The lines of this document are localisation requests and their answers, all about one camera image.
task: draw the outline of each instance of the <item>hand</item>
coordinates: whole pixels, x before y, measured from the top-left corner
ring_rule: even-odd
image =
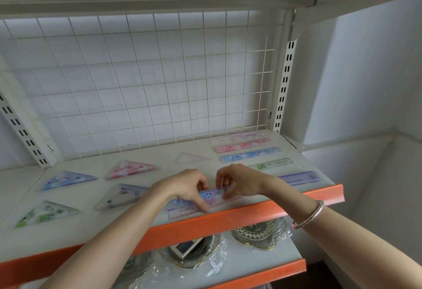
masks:
[[[225,194],[225,199],[237,196],[255,196],[263,194],[267,181],[274,179],[272,175],[259,172],[243,164],[230,164],[217,171],[215,185],[217,188],[233,185]]]
[[[151,186],[151,190],[166,192],[170,200],[178,198],[193,201],[202,212],[209,212],[209,206],[199,195],[198,190],[208,189],[208,180],[198,169],[185,169]]]

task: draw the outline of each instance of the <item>decorative plate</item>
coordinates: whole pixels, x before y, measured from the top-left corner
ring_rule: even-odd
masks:
[[[233,229],[231,233],[240,243],[262,250],[271,250],[276,246],[286,228],[286,220],[277,218]]]
[[[127,289],[151,267],[154,262],[151,252],[129,258],[111,289]]]
[[[177,256],[170,247],[159,249],[158,251],[165,260],[171,261],[182,268],[193,269],[205,262],[207,256],[217,249],[220,240],[221,235],[219,233],[204,237],[184,259]]]

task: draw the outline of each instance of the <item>green ruler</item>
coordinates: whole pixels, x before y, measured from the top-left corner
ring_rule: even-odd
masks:
[[[22,219],[18,221],[15,228],[29,226],[30,224],[50,221],[79,213],[78,209],[60,205],[51,201],[43,201],[29,211]]]
[[[290,158],[282,158],[273,161],[263,162],[261,164],[254,164],[249,166],[249,168],[256,169],[256,170],[267,170],[271,168],[275,168],[278,166],[285,166],[286,164],[292,164],[293,161]]]

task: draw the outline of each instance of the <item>silver bangle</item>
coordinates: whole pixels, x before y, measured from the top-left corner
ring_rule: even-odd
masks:
[[[295,222],[292,223],[292,228],[293,229],[300,229],[303,228],[304,226],[306,226],[308,223],[310,223],[312,220],[314,220],[317,215],[319,215],[322,211],[322,208],[324,207],[324,201],[322,200],[317,200],[319,203],[318,208],[315,210],[314,213],[311,214],[311,216],[306,219],[304,222],[300,223],[300,224],[296,224]]]

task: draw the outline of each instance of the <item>orange shelf edge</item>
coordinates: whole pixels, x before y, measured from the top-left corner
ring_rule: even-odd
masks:
[[[324,200],[327,205],[344,201],[343,185],[341,184],[307,191],[304,194],[316,200]],[[136,246],[133,254],[286,215],[287,213],[282,208],[269,200],[151,227]],[[169,234],[172,235],[171,241],[168,239]],[[50,276],[82,246],[83,244],[74,245],[0,263],[0,288],[16,286]]]
[[[218,284],[207,289],[249,289],[267,282],[275,281],[281,278],[297,275],[306,271],[306,261],[301,259],[286,265],[278,266],[272,269],[254,273],[243,278]]]

